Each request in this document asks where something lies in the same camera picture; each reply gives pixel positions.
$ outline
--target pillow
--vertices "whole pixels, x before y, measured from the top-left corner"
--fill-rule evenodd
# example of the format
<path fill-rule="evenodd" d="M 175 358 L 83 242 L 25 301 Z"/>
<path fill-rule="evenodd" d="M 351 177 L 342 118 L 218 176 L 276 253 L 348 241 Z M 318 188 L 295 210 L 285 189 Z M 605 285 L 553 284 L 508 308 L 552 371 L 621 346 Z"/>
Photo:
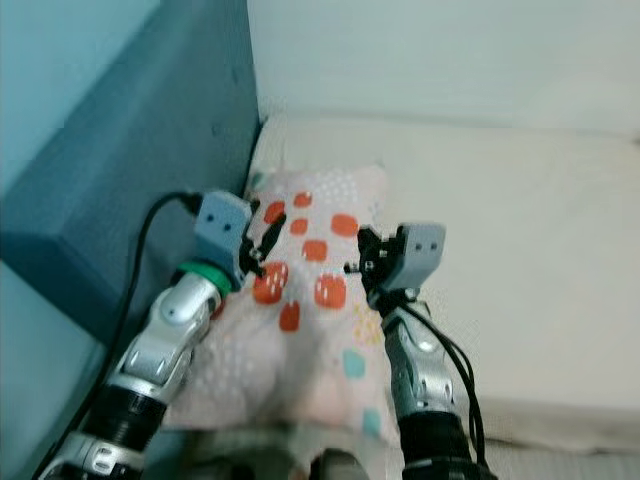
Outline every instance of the pillow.
<path fill-rule="evenodd" d="M 250 193 L 261 202 L 248 235 L 262 237 L 286 212 L 265 264 L 230 295 L 197 347 L 191 378 L 165 424 L 217 429 L 320 423 L 398 443 L 379 315 L 359 275 L 360 225 L 377 220 L 386 192 L 379 167 L 281 172 Z"/>

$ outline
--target green ring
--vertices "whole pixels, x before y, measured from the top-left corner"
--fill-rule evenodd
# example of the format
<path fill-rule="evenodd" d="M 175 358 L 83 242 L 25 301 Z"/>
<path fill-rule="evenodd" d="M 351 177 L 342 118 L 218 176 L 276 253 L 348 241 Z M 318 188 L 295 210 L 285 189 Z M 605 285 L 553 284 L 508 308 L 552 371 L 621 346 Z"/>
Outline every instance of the green ring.
<path fill-rule="evenodd" d="M 195 273 L 206 278 L 216 286 L 222 298 L 226 297 L 229 292 L 231 292 L 231 281 L 222 270 L 212 265 L 199 262 L 184 262 L 180 264 L 178 270 Z"/>

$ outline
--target white bed sheet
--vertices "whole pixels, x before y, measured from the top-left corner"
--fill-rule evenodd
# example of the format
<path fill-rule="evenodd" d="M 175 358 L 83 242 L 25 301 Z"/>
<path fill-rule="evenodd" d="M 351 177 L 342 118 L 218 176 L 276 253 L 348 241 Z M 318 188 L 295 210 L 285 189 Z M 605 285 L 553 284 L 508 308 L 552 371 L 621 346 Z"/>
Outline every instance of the white bed sheet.
<path fill-rule="evenodd" d="M 488 436 L 640 451 L 638 145 L 276 116 L 252 171 L 374 162 L 390 178 L 384 225 L 447 226 L 443 262 L 423 291 L 472 359 Z"/>

